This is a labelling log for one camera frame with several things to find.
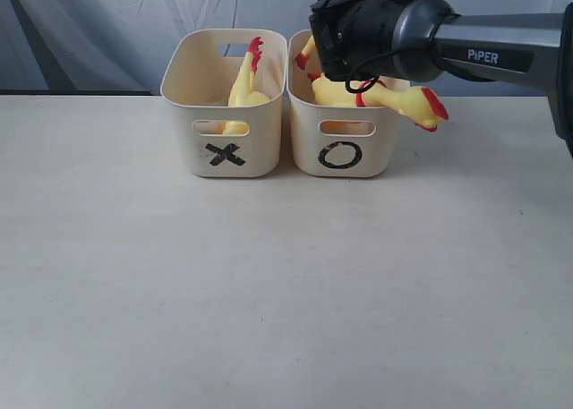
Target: basket handle hole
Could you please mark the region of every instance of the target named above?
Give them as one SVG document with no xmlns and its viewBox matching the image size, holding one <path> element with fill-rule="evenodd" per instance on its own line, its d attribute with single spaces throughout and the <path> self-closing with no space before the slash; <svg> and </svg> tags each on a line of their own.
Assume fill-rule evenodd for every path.
<svg viewBox="0 0 573 409">
<path fill-rule="evenodd" d="M 376 124 L 370 121 L 325 120 L 321 121 L 319 130 L 328 135 L 368 137 L 376 132 Z"/>
<path fill-rule="evenodd" d="M 193 123 L 193 129 L 206 136 L 246 136 L 251 132 L 245 121 L 200 120 Z"/>
<path fill-rule="evenodd" d="M 244 57 L 249 49 L 249 44 L 221 44 L 217 47 L 222 57 Z"/>
</svg>

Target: white backdrop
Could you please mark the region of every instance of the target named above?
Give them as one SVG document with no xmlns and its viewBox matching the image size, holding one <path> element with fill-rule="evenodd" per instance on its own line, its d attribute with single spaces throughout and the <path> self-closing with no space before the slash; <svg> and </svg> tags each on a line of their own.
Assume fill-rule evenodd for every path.
<svg viewBox="0 0 573 409">
<path fill-rule="evenodd" d="M 314 0 L 21 0 L 45 41 L 79 89 L 158 87 L 177 43 L 211 27 L 276 30 L 287 38 L 308 28 Z M 561 12 L 570 0 L 448 0 L 463 14 Z M 0 0 L 0 88 L 44 88 L 22 64 L 25 48 L 10 9 Z M 537 91 L 496 83 L 473 84 L 442 76 L 443 95 L 521 95 Z"/>
</svg>

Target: table surface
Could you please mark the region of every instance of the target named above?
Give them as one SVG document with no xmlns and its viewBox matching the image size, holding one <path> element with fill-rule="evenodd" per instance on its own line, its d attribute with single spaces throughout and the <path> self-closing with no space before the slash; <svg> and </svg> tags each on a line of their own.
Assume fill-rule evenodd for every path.
<svg viewBox="0 0 573 409">
<path fill-rule="evenodd" d="M 0 98 L 0 407 L 572 407 L 573 162 L 445 102 L 380 177 L 214 180 L 161 98 Z"/>
</svg>

